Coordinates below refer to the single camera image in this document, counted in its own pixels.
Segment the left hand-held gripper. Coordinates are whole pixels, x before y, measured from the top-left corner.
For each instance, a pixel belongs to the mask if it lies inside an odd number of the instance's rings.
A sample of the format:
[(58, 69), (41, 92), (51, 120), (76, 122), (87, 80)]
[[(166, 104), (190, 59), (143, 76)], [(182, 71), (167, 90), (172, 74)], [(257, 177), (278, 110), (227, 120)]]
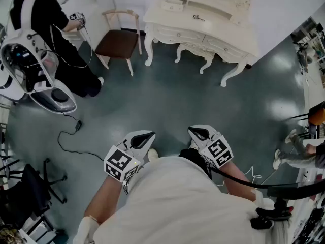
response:
[(144, 157), (154, 140), (154, 131), (128, 133), (122, 142), (110, 148), (104, 158), (104, 171), (119, 182), (131, 178), (144, 164)]

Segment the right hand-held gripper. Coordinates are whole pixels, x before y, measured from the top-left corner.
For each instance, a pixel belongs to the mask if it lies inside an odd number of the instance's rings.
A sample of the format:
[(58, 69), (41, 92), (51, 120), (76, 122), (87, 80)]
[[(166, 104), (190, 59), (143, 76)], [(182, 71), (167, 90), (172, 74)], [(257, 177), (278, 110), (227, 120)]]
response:
[(201, 149), (199, 153), (216, 168), (221, 168), (233, 158), (227, 140), (223, 135), (216, 134), (212, 126), (193, 125), (188, 127), (188, 133), (198, 149)]

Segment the cream ornate dressing table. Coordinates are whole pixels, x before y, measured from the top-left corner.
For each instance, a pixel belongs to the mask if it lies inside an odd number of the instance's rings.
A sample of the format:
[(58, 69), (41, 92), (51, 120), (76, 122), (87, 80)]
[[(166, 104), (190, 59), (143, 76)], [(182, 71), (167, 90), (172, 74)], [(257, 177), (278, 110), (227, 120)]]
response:
[[(257, 62), (259, 58), (259, 48), (255, 31), (249, 21), (250, 6), (248, 9), (242, 7), (237, 8), (234, 2), (223, 2), (221, 0), (183, 0), (183, 11), (173, 12), (163, 10), (161, 8), (162, 1), (163, 0), (157, 0), (153, 3), (143, 18), (145, 22), (144, 45), (148, 55), (145, 61), (146, 66), (150, 66), (153, 60), (152, 44), (159, 42), (159, 40), (154, 37), (155, 24), (202, 33), (220, 39), (247, 52), (248, 55), (239, 62), (231, 62), (215, 53), (215, 56), (218, 55), (224, 62), (236, 64), (236, 66), (221, 79), (220, 85), (222, 87), (226, 87), (226, 82), (230, 78), (240, 74), (247, 65), (252, 66)], [(243, 27), (229, 21), (232, 14), (240, 13), (246, 15), (247, 22)], [(200, 18), (205, 19), (205, 22), (193, 19), (193, 15), (199, 15)], [(211, 52), (213, 51), (202, 43), (187, 42), (184, 44), (193, 45), (194, 47)]]

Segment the small white drawer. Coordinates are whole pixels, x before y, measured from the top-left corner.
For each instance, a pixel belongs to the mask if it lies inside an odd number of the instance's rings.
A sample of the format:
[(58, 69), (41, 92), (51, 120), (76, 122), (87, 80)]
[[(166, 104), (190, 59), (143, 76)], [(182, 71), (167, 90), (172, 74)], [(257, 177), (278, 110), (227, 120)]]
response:
[(238, 26), (245, 26), (246, 24), (246, 15), (245, 14), (232, 14), (229, 21)]
[(161, 8), (167, 11), (182, 12), (184, 8), (183, 0), (163, 0)]

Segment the person's right forearm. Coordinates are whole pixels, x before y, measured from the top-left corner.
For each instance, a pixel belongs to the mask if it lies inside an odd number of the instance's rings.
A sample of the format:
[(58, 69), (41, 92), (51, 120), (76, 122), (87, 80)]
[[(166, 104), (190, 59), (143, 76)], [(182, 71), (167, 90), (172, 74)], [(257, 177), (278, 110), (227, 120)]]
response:
[[(228, 163), (223, 165), (220, 168), (220, 171), (232, 177), (240, 179), (242, 181), (249, 182), (247, 177), (241, 172), (241, 170), (232, 161), (229, 161)], [(253, 189), (252, 187), (239, 184), (226, 177), (224, 178), (224, 182), (230, 195), (245, 198), (252, 202), (256, 200), (256, 195), (255, 193), (252, 192)]]

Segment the person's left forearm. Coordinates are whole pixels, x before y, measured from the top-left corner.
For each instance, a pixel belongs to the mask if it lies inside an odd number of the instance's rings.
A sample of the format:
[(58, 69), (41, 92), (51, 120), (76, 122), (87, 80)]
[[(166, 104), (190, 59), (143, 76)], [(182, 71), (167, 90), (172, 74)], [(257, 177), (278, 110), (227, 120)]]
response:
[(116, 211), (121, 189), (121, 182), (107, 176), (87, 207), (84, 216), (95, 218), (99, 224), (105, 222)]

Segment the white desk drawer with knob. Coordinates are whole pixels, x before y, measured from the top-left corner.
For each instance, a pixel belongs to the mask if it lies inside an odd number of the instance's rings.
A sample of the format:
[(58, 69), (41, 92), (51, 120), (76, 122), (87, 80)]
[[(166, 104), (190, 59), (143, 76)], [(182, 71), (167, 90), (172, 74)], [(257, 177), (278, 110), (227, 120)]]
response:
[(187, 29), (179, 29), (164, 25), (154, 25), (154, 37), (166, 44), (202, 43), (205, 35)]
[(231, 62), (239, 62), (248, 55), (247, 52), (208, 35), (205, 35), (202, 44), (215, 51), (215, 53), (219, 56), (222, 56)]

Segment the person's black trousers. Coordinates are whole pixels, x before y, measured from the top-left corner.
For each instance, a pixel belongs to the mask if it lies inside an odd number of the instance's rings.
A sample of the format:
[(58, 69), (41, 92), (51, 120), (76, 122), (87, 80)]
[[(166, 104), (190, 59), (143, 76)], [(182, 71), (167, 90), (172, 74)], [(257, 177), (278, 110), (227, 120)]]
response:
[(194, 149), (194, 148), (183, 149), (180, 152), (179, 157), (183, 157), (183, 158), (188, 159), (191, 162), (195, 163), (208, 175), (208, 177), (210, 179), (212, 178), (211, 173), (210, 173), (209, 169), (207, 168), (205, 159), (199, 154), (197, 149)]

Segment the person's white shirt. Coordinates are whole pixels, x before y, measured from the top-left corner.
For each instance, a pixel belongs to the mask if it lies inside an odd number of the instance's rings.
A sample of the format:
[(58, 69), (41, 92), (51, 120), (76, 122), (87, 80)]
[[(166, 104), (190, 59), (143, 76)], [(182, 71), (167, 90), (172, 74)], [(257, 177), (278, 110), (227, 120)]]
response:
[(130, 181), (122, 208), (99, 224), (80, 222), (73, 244), (288, 244), (288, 222), (256, 230), (259, 202), (222, 193), (183, 157), (147, 163)]

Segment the white carved stool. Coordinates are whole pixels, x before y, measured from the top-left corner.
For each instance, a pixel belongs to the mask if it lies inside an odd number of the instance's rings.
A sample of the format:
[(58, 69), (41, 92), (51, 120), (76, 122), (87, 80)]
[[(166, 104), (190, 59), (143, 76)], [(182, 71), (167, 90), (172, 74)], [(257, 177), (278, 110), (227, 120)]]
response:
[(176, 50), (176, 54), (177, 54), (177, 58), (175, 59), (175, 63), (179, 63), (181, 60), (181, 52), (187, 50), (189, 52), (191, 52), (193, 55), (196, 56), (200, 56), (202, 58), (204, 58), (204, 60), (206, 61), (206, 63), (200, 68), (200, 74), (203, 75), (204, 74), (204, 70), (207, 69), (208, 67), (211, 66), (214, 56), (215, 56), (215, 52), (211, 52), (211, 51), (207, 51), (207, 50), (203, 50), (201, 48), (198, 47), (194, 47), (193, 45), (189, 45), (189, 44), (184, 44), (184, 43), (180, 43), (177, 50)]

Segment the wooden chair brown seat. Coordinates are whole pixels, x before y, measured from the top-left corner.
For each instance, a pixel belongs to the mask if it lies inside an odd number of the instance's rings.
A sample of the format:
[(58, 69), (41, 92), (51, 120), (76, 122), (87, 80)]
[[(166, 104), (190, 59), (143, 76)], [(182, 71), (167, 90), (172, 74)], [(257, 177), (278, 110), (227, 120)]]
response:
[(124, 59), (127, 62), (131, 76), (134, 75), (131, 56), (136, 45), (139, 48), (139, 55), (142, 55), (142, 44), (140, 38), (139, 15), (133, 10), (107, 10), (102, 12), (107, 23), (109, 24), (109, 16), (113, 17), (118, 14), (127, 14), (135, 19), (136, 32), (130, 30), (113, 29), (109, 30), (95, 49), (97, 56), (104, 56), (109, 58)]

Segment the black equipment box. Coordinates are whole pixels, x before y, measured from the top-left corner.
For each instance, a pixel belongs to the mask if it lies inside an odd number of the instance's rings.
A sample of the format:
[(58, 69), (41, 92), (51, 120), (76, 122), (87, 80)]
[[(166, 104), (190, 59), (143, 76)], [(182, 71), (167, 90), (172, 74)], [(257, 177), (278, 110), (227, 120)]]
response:
[(268, 197), (287, 200), (299, 200), (311, 197), (325, 191), (325, 181), (301, 187), (270, 187), (267, 190)]

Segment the orange chair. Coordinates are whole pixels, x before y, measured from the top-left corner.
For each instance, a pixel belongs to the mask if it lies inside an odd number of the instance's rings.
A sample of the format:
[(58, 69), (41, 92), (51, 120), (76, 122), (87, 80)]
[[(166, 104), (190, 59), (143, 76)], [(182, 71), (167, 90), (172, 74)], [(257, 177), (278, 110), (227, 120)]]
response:
[(297, 115), (289, 118), (288, 120), (300, 118), (299, 121), (306, 121), (307, 125), (304, 126), (305, 131), (299, 133), (298, 136), (304, 139), (319, 139), (320, 138), (320, 125), (325, 122), (325, 107), (323, 104), (318, 104), (311, 109), (308, 113)]

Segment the black office chair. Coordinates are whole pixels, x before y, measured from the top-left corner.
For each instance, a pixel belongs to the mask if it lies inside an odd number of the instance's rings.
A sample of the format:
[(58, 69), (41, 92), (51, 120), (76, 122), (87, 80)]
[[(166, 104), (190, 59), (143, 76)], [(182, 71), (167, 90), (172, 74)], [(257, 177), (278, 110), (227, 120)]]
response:
[(66, 181), (64, 175), (61, 179), (49, 181), (47, 164), (50, 159), (43, 161), (43, 174), (40, 175), (30, 164), (26, 164), (21, 171), (9, 171), (8, 175), (0, 175), (0, 178), (17, 179), (14, 186), (7, 190), (0, 190), (0, 220), (5, 226), (21, 230), (25, 222), (31, 218), (37, 222), (28, 230), (31, 234), (41, 224), (45, 223), (48, 231), (54, 230), (53, 226), (44, 216), (50, 209), (51, 196), (54, 196), (61, 204), (67, 202), (61, 199), (52, 189), (52, 185)]

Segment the cluttered shelving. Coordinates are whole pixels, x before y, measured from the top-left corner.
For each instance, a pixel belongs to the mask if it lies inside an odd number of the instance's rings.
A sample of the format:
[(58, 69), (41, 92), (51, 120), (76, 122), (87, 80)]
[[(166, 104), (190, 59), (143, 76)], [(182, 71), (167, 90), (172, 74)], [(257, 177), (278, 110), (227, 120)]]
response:
[(290, 37), (296, 48), (302, 74), (308, 73), (310, 64), (317, 63), (325, 89), (325, 29), (322, 24), (309, 17)]

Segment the white backpack device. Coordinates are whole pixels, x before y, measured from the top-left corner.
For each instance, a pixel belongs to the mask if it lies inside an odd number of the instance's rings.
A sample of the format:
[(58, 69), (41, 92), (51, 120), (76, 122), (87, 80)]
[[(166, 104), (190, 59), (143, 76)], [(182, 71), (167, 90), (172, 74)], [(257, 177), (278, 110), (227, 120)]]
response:
[(33, 30), (16, 30), (0, 46), (0, 95), (18, 102), (29, 96), (55, 114), (77, 109), (68, 87), (55, 78), (59, 60)]

